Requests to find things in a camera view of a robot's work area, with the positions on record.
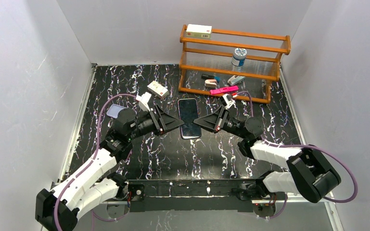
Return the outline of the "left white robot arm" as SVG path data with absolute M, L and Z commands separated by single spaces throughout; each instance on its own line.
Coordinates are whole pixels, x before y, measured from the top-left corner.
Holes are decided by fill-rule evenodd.
M 159 105 L 139 114 L 129 108 L 120 110 L 99 150 L 64 182 L 37 194 L 35 220 L 48 231 L 74 230 L 79 219 L 101 202 L 128 194 L 123 176 L 102 176 L 127 159 L 134 139 L 149 133 L 162 135 L 183 124 Z

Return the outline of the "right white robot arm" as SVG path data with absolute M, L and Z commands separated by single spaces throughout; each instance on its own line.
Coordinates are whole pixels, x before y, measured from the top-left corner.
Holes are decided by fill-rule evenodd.
M 255 117 L 238 120 L 222 106 L 194 123 L 212 133 L 231 133 L 241 138 L 238 148 L 243 156 L 286 169 L 270 171 L 258 178 L 256 185 L 264 194 L 300 194 L 317 203 L 341 183 L 339 173 L 318 148 L 270 143 L 262 137 L 264 127 Z

